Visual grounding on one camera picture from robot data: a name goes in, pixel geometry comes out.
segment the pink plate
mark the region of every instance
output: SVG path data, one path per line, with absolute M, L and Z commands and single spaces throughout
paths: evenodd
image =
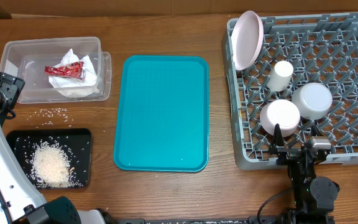
M 260 17 L 252 11 L 243 13 L 234 26 L 231 41 L 236 70 L 251 66 L 264 41 L 264 26 Z

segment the dish rack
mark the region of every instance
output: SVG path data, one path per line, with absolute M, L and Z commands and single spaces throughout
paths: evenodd
M 236 71 L 231 34 L 238 19 L 227 22 L 222 40 L 224 71 L 231 101 L 231 131 L 236 164 L 243 170 L 276 169 L 276 155 L 267 149 L 272 136 L 259 122 L 267 103 L 290 100 L 299 87 L 317 82 L 329 88 L 333 104 L 327 116 L 301 119 L 286 147 L 300 147 L 311 136 L 311 125 L 328 137 L 333 152 L 324 163 L 358 164 L 358 12 L 306 16 L 261 17 L 264 43 L 255 63 Z M 288 88 L 281 92 L 266 87 L 275 63 L 294 66 Z

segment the crumpled napkin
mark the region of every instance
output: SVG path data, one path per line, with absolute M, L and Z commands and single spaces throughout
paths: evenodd
M 77 55 L 73 53 L 73 49 L 70 49 L 67 54 L 62 58 L 60 64 L 55 65 L 54 67 L 57 68 L 78 61 L 84 62 L 85 79 L 82 82 L 79 80 L 75 80 L 74 78 L 49 76 L 49 83 L 54 88 L 92 86 L 96 84 L 96 82 L 98 81 L 98 77 L 96 76 L 93 64 L 88 55 L 80 60 Z M 59 93 L 61 93 L 65 97 L 80 98 L 88 96 L 92 93 L 99 93 L 99 90 L 97 88 L 84 88 L 79 90 L 59 90 Z

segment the clear plastic container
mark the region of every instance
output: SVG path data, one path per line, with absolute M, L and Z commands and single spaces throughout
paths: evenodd
M 54 88 L 44 74 L 45 66 L 55 66 L 63 56 L 73 49 L 78 58 L 89 55 L 98 77 L 91 86 L 69 88 Z M 101 50 L 100 40 L 97 37 L 69 37 L 39 40 L 11 41 L 5 45 L 2 55 L 0 71 L 24 79 L 25 86 L 18 99 L 19 103 L 59 103 L 72 101 L 106 100 L 110 94 L 111 58 L 108 62 L 110 69 L 105 67 L 106 57 Z M 63 96 L 60 90 L 99 90 L 81 98 Z

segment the white ceramic cup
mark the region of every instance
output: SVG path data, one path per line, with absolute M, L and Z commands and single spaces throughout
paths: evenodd
M 282 136 L 290 136 L 296 131 L 300 119 L 298 108 L 289 100 L 275 100 L 260 112 L 260 123 L 271 135 L 275 125 L 279 124 Z
M 328 114 L 333 96 L 324 85 L 309 83 L 295 90 L 291 100 L 303 118 L 320 119 Z
M 291 81 L 293 66 L 290 62 L 277 62 L 269 73 L 267 87 L 273 91 L 283 91 Z

